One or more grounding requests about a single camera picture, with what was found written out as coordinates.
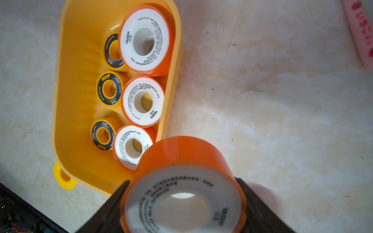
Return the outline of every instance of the container handle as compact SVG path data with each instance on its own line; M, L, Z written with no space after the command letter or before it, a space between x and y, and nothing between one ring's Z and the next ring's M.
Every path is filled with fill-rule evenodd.
M53 167L53 174L57 183L66 190L72 190L75 188L77 181L71 179L61 168L60 164L56 162Z

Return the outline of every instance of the handle hole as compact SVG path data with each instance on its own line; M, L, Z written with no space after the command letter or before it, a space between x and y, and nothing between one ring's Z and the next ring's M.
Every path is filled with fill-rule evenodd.
M65 182L69 182L71 180L70 176L68 176L62 169L60 170L60 176Z

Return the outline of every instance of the orange rim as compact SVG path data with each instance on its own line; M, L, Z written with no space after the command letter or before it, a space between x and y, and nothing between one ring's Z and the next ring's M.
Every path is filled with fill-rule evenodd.
M138 76L138 77L132 78L132 79L130 79L130 80L126 83L126 85L124 85L124 88L123 88L123 91L122 91L122 96L120 97L120 98L122 99L122 104L121 104L122 112L123 112L124 116L126 117L126 119L127 119L131 124L133 124L133 125L135 125L135 126L137 126L137 127L139 127L139 128L145 129L145 128L149 128L149 127L152 127L153 125L157 124L157 123L159 122L159 120L158 120L156 123L154 123L154 124L152 124L152 125L148 125L148 126L137 125L136 123L134 123L133 121L130 120L130 118L127 116L127 114L126 114L126 112L125 112L125 110L124 110L124 107L123 107L123 104L125 103L125 101L123 101L124 92L126 92L126 89L127 89L128 85L129 85L131 82L133 82L134 80L138 79L138 78L149 78L149 79L155 81L155 82L158 83L158 85L162 88L163 94L165 94L166 89L165 89L165 87L164 87L162 84L160 84L160 83L157 82L155 79L153 79L153 78L151 78L151 77L148 77L148 76Z
M156 170L171 166L196 166L209 168L226 177L237 188L241 197L241 214L232 233L238 233L246 221L247 201L243 190L235 180L223 155L210 143L189 136L176 136L163 139L153 144L143 155L136 168L136 175L126 189L120 202L120 224L124 232L130 233L125 217L125 202L134 184L144 176Z
M171 64L171 58L172 58L172 50L173 50L173 45L174 45L174 42L175 42L175 33L172 32L170 30L170 26L169 26L169 23L167 22L167 19L165 18L165 16L155 7L152 7L152 6L140 6L136 9L134 9L133 11L131 11L131 13L129 13L127 15L127 17L123 20L123 23L120 27L120 31L119 31L119 47L120 47L120 37L121 37L121 33L122 33L122 29L123 29L123 26L124 24L126 23L127 19L135 12L139 11L139 10L142 10L142 9L152 9L152 10L155 10L157 13L159 13L163 20L165 21L166 25L167 25L167 29L168 29L168 34L169 34L169 37L170 37L170 42L169 42L169 45L168 45L168 49L167 49L167 52L166 52L166 55L164 56L162 62L153 70L150 70L150 71L146 71L146 72L139 72L137 70L134 70L132 69L129 65L127 65L126 61L124 60L123 58L123 55L122 55L122 52L121 50L119 49L119 55L122 59L122 61L124 62L124 64L130 68L131 70L134 70L136 72L139 72L143 75L147 75L149 77L156 77L156 76L165 76L165 75L168 75L168 72L169 72L169 69L170 69L170 64Z
M127 168L126 166L124 166L118 159L118 156L115 152L115 140L116 140L116 137L118 136L118 132L120 132L122 129L126 128L127 126L130 126L130 125L125 125L123 126L122 128L118 129L115 133L115 136L114 136L114 140L113 140L113 154L114 154L114 158L115 160L124 168L128 169L128 170L131 170L129 168ZM153 144L156 142L156 138L157 138L157 132L152 129L152 128L141 128L143 129L150 137L151 141L153 142Z

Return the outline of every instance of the white marble surface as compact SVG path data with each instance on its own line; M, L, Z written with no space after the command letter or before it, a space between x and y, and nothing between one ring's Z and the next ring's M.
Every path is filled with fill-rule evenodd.
M371 232L373 72L340 0L175 2L185 56L169 136L215 145L297 232ZM0 0L0 182L73 232L106 197L53 177L63 3Z

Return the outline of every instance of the yellow plastic container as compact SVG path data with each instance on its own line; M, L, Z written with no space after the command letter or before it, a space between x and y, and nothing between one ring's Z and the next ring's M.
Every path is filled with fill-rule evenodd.
M54 94L52 145L63 172L55 171L61 187L71 189L70 177L95 191L110 196L134 171L126 170L112 151L98 149L90 128L98 119L114 117L129 125L120 105L106 106L96 94L99 74L108 68L102 59L107 35L118 31L126 15L140 5L163 7L174 19L175 44L169 75L156 78L166 87L160 121L152 128L157 141L167 135L176 85L183 57L181 22L172 0L67 0L62 11ZM123 73L129 78L136 72Z

